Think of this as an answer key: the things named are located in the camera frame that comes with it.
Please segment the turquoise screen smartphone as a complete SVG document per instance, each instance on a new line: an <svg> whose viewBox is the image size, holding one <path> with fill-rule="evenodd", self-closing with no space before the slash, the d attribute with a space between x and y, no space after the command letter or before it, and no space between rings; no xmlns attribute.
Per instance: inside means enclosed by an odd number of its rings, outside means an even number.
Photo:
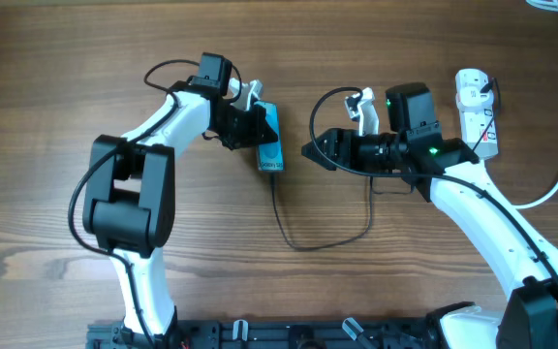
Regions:
<svg viewBox="0 0 558 349"><path fill-rule="evenodd" d="M269 142L257 148L258 168L262 172L282 172L285 167L277 107L266 101L257 101L255 105L264 108L265 121L271 130L266 135Z"/></svg>

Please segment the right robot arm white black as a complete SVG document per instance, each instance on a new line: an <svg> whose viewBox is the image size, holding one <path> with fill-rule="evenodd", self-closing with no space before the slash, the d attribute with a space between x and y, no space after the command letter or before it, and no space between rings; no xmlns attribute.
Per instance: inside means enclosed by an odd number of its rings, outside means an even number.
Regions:
<svg viewBox="0 0 558 349"><path fill-rule="evenodd" d="M390 130L330 128L303 156L329 171L398 177L447 215L494 272L503 313L460 302L429 313L430 348L558 348L558 248L512 206L483 161L459 138L444 139L422 82L386 92Z"/></svg>

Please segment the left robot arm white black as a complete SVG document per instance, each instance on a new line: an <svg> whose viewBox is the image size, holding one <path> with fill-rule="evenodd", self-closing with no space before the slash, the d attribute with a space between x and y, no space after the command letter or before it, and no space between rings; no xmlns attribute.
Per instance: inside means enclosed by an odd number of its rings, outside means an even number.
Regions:
<svg viewBox="0 0 558 349"><path fill-rule="evenodd" d="M120 137L92 144L87 172L69 203L84 199L82 224L108 257L125 304L121 326L130 348L174 348L177 308L167 285L163 247L175 217L175 162L197 137L229 150L276 143L261 97L263 84L245 82L226 57L204 53L197 72L163 88L165 100Z"/></svg>

